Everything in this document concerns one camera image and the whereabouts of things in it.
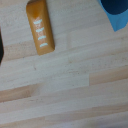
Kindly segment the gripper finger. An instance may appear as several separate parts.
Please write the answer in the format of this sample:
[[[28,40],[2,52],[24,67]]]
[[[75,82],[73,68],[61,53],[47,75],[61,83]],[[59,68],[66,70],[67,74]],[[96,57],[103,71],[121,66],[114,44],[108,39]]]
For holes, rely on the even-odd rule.
[[[3,39],[2,39],[2,33],[0,28],[0,64],[2,63],[4,57],[4,47],[3,47]]]

